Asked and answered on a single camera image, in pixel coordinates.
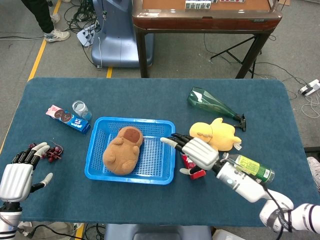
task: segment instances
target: blue machine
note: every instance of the blue machine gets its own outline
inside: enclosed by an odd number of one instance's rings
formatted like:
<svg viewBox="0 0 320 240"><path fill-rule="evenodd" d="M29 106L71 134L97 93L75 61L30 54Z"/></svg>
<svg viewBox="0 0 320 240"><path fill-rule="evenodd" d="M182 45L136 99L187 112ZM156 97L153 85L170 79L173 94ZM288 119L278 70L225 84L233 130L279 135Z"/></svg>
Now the blue machine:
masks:
<svg viewBox="0 0 320 240"><path fill-rule="evenodd" d="M138 68L132 0L93 0L101 31L94 36L91 57L101 67ZM154 34L145 36L147 64L154 56Z"/></svg>
<svg viewBox="0 0 320 240"><path fill-rule="evenodd" d="M212 240L209 226L107 224L104 240Z"/></svg>

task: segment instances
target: table leg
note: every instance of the table leg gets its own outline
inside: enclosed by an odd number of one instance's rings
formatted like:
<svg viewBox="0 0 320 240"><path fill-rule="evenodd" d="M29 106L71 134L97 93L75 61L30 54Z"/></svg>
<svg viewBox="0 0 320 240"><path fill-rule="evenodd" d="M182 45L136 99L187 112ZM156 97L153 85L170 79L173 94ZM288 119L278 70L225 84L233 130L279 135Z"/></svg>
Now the table leg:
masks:
<svg viewBox="0 0 320 240"><path fill-rule="evenodd" d="M240 68L236 79L243 79L248 73L254 61L257 59L258 54L268 40L270 33L260 33L256 35L255 40L253 41L248 53L244 57L242 67Z"/></svg>
<svg viewBox="0 0 320 240"><path fill-rule="evenodd" d="M141 78L149 78L147 65L147 49L145 33L135 28L136 46L139 56L140 74Z"/></svg>

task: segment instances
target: yellow plush toy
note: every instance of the yellow plush toy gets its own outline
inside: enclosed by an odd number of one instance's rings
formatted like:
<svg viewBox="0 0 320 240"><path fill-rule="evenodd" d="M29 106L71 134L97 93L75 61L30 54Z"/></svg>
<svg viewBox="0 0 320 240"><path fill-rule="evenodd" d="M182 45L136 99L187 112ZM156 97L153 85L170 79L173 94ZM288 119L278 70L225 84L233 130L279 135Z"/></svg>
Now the yellow plush toy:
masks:
<svg viewBox="0 0 320 240"><path fill-rule="evenodd" d="M217 151L229 151L234 146L241 149L241 139L235 136L235 127L222 122L223 119L216 118L211 124L196 122L190 128L189 134L208 143Z"/></svg>

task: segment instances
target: blue plastic basket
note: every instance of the blue plastic basket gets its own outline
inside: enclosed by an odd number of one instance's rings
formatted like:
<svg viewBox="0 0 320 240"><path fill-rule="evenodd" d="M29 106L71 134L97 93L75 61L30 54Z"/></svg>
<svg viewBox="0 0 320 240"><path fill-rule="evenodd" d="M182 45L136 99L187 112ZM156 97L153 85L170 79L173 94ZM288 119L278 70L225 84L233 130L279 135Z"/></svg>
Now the blue plastic basket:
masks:
<svg viewBox="0 0 320 240"><path fill-rule="evenodd" d="M126 126L140 129L143 134L143 143L133 172L119 176L104 166L103 154L108 144L117 136L119 129ZM100 117L95 121L91 134L84 173L92 180L169 184L174 177L176 150L163 144L160 138L175 132L176 126L171 121Z"/></svg>

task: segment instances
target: clear glass cup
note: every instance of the clear glass cup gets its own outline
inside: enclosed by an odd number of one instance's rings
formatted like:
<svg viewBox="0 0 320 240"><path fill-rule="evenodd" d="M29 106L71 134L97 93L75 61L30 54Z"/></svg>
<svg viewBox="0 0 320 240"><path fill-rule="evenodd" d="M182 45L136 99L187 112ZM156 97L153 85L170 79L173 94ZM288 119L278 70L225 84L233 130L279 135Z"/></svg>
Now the clear glass cup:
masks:
<svg viewBox="0 0 320 240"><path fill-rule="evenodd" d="M89 121L92 117L91 111L89 111L87 105L80 100L75 101L72 104L73 111L75 111L76 114L78 114L81 118Z"/></svg>

